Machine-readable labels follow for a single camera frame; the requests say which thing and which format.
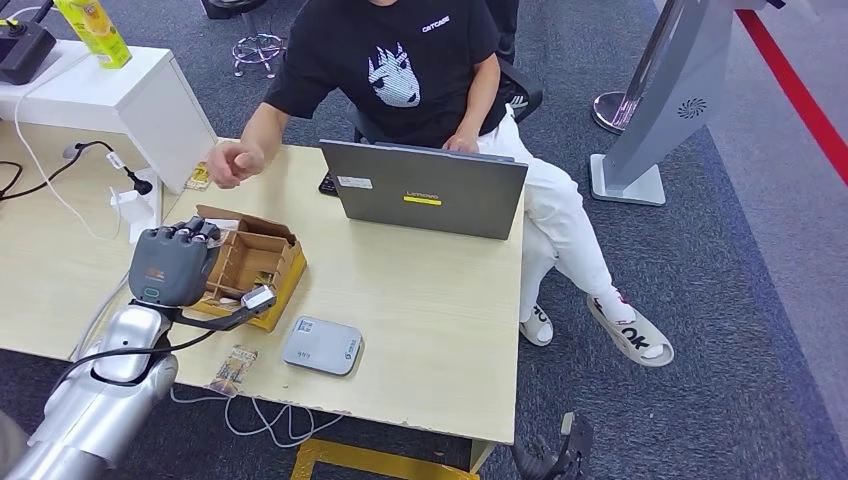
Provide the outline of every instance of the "wooden desk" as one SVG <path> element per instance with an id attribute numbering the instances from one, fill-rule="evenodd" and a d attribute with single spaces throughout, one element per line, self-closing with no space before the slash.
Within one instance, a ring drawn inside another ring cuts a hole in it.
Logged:
<path id="1" fill-rule="evenodd" d="M 320 150 L 286 147 L 268 171 L 238 189 L 180 197 L 168 222 L 191 217 L 202 203 L 286 223 L 303 243 L 308 267 L 273 333 L 244 326 L 179 352 L 178 381 L 208 383 L 232 346 L 246 345 L 260 354 L 245 395 L 478 440 L 476 471 L 492 442 L 513 441 L 522 209 L 506 242 L 350 221 L 338 199 L 317 192 L 325 172 Z M 97 188 L 115 173 L 79 173 L 69 170 L 60 191 L 106 231 L 114 216 L 98 210 L 105 200 Z M 0 241 L 15 252 L 2 256 L 0 271 L 20 274 L 0 277 L 0 288 L 37 305 L 0 320 L 0 347 L 65 357 L 125 271 L 129 246 L 91 240 L 49 192 L 15 202 L 0 204 Z M 64 228 L 54 250 L 43 249 L 40 239 L 51 228 L 39 216 Z M 299 315 L 362 331 L 353 373 L 336 378 L 280 361 Z M 177 326 L 170 337 L 179 343 L 199 333 Z"/>
<path id="2" fill-rule="evenodd" d="M 48 175 L 66 163 L 62 152 L 68 145 L 92 140 L 108 142 L 130 168 L 146 166 L 125 135 L 26 124 L 22 131 Z M 111 236 L 117 214 L 109 206 L 109 186 L 125 191 L 132 184 L 105 155 L 100 147 L 88 149 L 53 186 L 95 233 Z M 10 193 L 43 181 L 12 122 L 0 122 L 0 160 L 24 167 Z M 0 165 L 0 187 L 14 173 Z M 176 198 L 165 193 L 166 211 Z M 0 298 L 9 306 L 0 319 L 0 348 L 67 359 L 91 315 L 129 268 L 133 246 L 127 235 L 122 225 L 114 241 L 92 238 L 48 188 L 0 202 Z"/>

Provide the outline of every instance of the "box flap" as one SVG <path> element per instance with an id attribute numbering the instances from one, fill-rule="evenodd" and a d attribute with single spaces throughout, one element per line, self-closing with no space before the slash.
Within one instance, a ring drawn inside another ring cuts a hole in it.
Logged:
<path id="1" fill-rule="evenodd" d="M 228 220 L 241 220 L 245 232 L 271 237 L 282 237 L 288 240 L 290 245 L 297 242 L 297 238 L 285 225 L 265 220 L 264 218 L 245 215 L 222 208 L 210 207 L 208 205 L 197 205 L 197 214 L 204 218 L 223 218 Z"/>

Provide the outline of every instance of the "sticker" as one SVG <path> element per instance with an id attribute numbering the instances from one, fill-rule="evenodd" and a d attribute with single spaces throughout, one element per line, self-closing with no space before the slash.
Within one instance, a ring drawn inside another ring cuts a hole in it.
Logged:
<path id="1" fill-rule="evenodd" d="M 315 324 L 310 322 L 309 320 L 301 320 L 300 325 L 297 326 L 298 332 L 309 333 L 312 331 L 312 327 Z"/>
<path id="2" fill-rule="evenodd" d="M 364 188 L 367 190 L 373 190 L 374 186 L 371 185 L 370 178 L 359 178 L 359 177 L 336 177 L 339 180 L 339 185 L 343 187 L 350 188 Z"/>
<path id="3" fill-rule="evenodd" d="M 409 195 L 404 195 L 403 201 L 412 203 L 423 203 L 424 205 L 435 205 L 437 207 L 440 207 L 442 205 L 441 200 L 435 200 L 432 198 L 411 197 Z"/>
<path id="4" fill-rule="evenodd" d="M 239 393 L 239 387 L 244 382 L 244 376 L 247 375 L 248 369 L 253 365 L 259 352 L 256 350 L 235 345 L 230 352 L 230 356 L 218 369 L 218 374 L 206 388 L 226 395 L 230 398 L 235 397 Z"/>

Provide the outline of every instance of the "laptop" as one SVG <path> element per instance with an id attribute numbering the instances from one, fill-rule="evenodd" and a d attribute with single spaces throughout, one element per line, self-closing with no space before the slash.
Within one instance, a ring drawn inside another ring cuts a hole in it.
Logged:
<path id="1" fill-rule="evenodd" d="M 506 240 L 527 166 L 508 157 L 321 140 L 348 218 Z"/>

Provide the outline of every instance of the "red stripe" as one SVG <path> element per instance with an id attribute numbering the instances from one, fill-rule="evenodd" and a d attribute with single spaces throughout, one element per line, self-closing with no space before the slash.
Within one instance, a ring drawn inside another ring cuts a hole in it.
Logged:
<path id="1" fill-rule="evenodd" d="M 795 111 L 816 139 L 833 168 L 848 184 L 848 145 L 845 144 L 845 140 L 839 136 L 810 91 L 801 82 L 801 78 L 780 51 L 757 13 L 753 10 L 737 10 L 736 15 L 748 30 L 748 35 L 760 50 L 766 64 L 777 78 L 777 83 L 795 107 Z"/>

